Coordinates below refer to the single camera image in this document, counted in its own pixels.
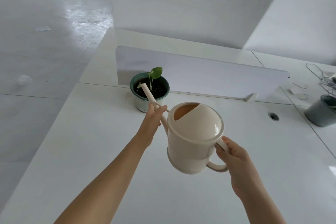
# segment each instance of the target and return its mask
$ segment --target floor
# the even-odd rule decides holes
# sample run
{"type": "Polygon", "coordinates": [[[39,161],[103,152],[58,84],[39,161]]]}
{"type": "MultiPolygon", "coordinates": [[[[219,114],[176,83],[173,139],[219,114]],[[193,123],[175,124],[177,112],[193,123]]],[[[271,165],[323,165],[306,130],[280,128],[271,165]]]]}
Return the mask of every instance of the floor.
{"type": "Polygon", "coordinates": [[[112,0],[0,2],[1,212],[113,17],[112,0]]]}

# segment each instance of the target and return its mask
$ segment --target left hand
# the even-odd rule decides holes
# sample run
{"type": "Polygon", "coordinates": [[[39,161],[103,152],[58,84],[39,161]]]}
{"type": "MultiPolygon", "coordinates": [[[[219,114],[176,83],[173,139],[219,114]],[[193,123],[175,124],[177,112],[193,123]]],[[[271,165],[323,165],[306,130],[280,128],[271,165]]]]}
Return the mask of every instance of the left hand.
{"type": "Polygon", "coordinates": [[[143,141],[148,147],[154,137],[155,132],[158,127],[161,125],[160,118],[161,115],[167,110],[167,106],[164,105],[159,107],[156,111],[154,110],[153,104],[148,104],[148,112],[144,120],[141,123],[141,126],[136,134],[136,137],[139,137],[141,141],[143,141]]]}

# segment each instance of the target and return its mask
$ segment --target plant pot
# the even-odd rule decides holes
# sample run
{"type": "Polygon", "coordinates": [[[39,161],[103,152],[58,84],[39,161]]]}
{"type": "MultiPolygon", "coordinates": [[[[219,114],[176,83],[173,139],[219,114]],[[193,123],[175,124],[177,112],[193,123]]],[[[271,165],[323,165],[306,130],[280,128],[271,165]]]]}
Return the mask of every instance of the plant pot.
{"type": "Polygon", "coordinates": [[[322,95],[321,98],[312,104],[304,114],[307,119],[319,127],[328,127],[336,124],[336,98],[329,95],[322,95]]]}
{"type": "MultiPolygon", "coordinates": [[[[143,83],[143,82],[145,82],[148,88],[150,88],[149,75],[146,73],[137,74],[136,76],[132,78],[131,83],[130,83],[130,88],[135,97],[134,98],[135,107],[141,112],[147,112],[149,100],[146,97],[142,88],[141,87],[137,88],[139,83],[143,83]]],[[[168,95],[169,90],[170,90],[169,83],[167,82],[167,80],[163,78],[162,76],[160,76],[157,79],[154,79],[152,89],[153,90],[151,92],[156,102],[160,105],[163,105],[163,99],[168,95]]]]}

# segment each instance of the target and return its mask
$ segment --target forearm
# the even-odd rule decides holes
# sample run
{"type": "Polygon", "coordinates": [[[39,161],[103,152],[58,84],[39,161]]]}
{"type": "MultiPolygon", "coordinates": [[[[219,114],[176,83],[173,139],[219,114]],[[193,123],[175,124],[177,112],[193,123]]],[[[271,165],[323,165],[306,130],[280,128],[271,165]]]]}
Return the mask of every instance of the forearm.
{"type": "Polygon", "coordinates": [[[250,224],[286,224],[282,214],[265,189],[242,199],[250,224]]]}
{"type": "Polygon", "coordinates": [[[55,224],[110,224],[146,145],[135,136],[65,209],[55,224]]]}

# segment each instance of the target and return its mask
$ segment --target soil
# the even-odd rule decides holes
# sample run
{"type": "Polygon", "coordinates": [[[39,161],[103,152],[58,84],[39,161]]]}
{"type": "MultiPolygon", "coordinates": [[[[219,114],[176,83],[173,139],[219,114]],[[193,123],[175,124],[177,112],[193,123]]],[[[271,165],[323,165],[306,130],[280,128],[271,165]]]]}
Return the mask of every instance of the soil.
{"type": "MultiPolygon", "coordinates": [[[[148,88],[150,90],[149,77],[148,78],[142,78],[142,79],[138,80],[133,85],[133,88],[134,88],[134,91],[135,91],[136,94],[138,94],[139,96],[141,96],[143,98],[147,98],[144,90],[141,87],[137,88],[139,83],[144,83],[144,82],[146,83],[146,85],[148,86],[148,88]]],[[[167,93],[167,89],[158,79],[154,79],[151,93],[153,94],[153,97],[155,99],[158,99],[158,98],[163,97],[167,93]]]]}

